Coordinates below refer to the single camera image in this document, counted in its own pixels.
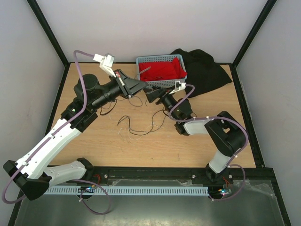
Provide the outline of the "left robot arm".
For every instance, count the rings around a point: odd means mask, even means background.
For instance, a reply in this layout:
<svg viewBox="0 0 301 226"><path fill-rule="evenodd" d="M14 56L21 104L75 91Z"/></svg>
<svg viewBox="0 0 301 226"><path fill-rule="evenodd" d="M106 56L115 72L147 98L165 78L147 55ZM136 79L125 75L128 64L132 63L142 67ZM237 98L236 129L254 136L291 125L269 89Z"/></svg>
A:
<svg viewBox="0 0 301 226"><path fill-rule="evenodd" d="M23 192L23 197L36 200L50 187L70 180L90 182L93 166L85 158L58 167L49 163L74 138L79 136L97 118L97 110L117 97L129 99L147 87L144 81L113 71L110 81L101 85L93 74L80 75L74 86L76 97L62 112L54 127L26 155L17 161L8 160L3 169Z"/></svg>

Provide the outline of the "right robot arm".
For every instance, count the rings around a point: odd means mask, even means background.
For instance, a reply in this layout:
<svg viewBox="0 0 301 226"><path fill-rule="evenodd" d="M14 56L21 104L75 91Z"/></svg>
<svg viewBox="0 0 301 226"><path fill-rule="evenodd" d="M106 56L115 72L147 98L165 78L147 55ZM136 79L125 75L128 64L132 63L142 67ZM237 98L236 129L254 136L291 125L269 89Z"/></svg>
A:
<svg viewBox="0 0 301 226"><path fill-rule="evenodd" d="M177 101L173 97L176 92L174 87L145 88L144 92L149 103L162 104L167 109L167 115L175 121L174 126L179 134L207 133L210 136L217 151L206 165L206 179L210 183L218 182L237 154L247 146L249 139L246 130L227 111L204 118L192 116L188 96Z"/></svg>

